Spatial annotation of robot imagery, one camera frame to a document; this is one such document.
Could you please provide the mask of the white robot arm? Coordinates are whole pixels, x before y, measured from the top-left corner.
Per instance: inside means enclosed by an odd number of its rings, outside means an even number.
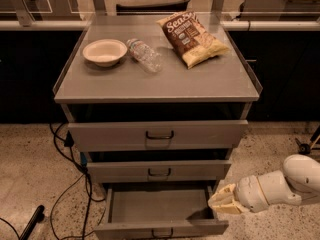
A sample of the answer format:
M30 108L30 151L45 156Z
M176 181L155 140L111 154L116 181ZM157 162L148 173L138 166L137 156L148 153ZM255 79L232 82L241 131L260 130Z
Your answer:
M218 213L258 213L271 205L309 205L320 201L320 163L299 154L287 157L283 169L250 175L228 184L208 200Z

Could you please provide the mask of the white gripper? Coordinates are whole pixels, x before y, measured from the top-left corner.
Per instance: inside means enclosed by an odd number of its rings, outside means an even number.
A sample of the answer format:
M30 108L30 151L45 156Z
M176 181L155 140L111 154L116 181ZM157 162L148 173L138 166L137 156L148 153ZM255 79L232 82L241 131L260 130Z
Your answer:
M254 175L242 178L237 184L232 183L217 191L208 201L209 207L216 213L238 215L248 212L258 213L267 210L269 204Z

